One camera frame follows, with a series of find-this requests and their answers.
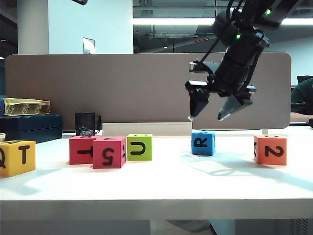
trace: foam block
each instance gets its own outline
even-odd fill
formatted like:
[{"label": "foam block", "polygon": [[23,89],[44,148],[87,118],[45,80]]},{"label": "foam block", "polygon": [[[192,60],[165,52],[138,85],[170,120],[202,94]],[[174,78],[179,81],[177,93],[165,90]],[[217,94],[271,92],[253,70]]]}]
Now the foam block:
[{"label": "foam block", "polygon": [[127,160],[152,160],[152,134],[130,134],[127,136]]},{"label": "foam block", "polygon": [[212,156],[215,151],[215,132],[197,130],[191,133],[192,154]]},{"label": "foam block", "polygon": [[92,142],[99,136],[74,136],[69,139],[69,164],[91,164]]},{"label": "foam block", "polygon": [[287,138],[280,135],[254,135],[254,160],[258,164],[286,165]]},{"label": "foam block", "polygon": [[93,141],[93,168],[121,168],[125,162],[125,137],[101,137]]},{"label": "foam block", "polygon": [[1,176],[10,177],[36,169],[35,141],[6,141],[0,143]]}]

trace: green block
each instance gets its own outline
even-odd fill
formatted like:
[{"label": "green block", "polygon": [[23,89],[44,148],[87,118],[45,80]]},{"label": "green block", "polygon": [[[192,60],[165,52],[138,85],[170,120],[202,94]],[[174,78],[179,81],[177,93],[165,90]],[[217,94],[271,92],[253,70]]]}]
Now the green block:
[{"label": "green block", "polygon": [[152,160],[152,134],[130,134],[127,136],[127,160]]}]

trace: mug handle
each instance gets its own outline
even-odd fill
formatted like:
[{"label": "mug handle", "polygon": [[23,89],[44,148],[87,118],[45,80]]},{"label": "mug handle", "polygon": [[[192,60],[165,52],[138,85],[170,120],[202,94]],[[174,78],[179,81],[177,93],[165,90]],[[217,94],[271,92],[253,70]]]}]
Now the mug handle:
[{"label": "mug handle", "polygon": [[95,134],[98,134],[100,132],[101,129],[101,116],[100,115],[96,115],[96,118],[98,118],[98,126],[97,126],[97,131],[94,132]]}]

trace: dark blue box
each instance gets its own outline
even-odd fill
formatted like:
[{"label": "dark blue box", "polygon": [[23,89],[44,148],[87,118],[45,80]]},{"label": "dark blue box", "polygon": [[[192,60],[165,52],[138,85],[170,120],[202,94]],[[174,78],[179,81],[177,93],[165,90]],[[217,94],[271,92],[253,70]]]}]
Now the dark blue box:
[{"label": "dark blue box", "polygon": [[60,139],[62,128],[60,114],[0,116],[0,132],[6,134],[6,141],[22,140],[41,143]]}]

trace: blue block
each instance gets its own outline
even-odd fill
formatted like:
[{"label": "blue block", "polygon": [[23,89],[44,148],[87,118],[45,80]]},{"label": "blue block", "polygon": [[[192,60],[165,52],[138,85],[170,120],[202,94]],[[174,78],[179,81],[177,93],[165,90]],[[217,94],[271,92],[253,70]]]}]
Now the blue block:
[{"label": "blue block", "polygon": [[215,132],[211,131],[192,132],[191,153],[212,156],[215,153]]}]

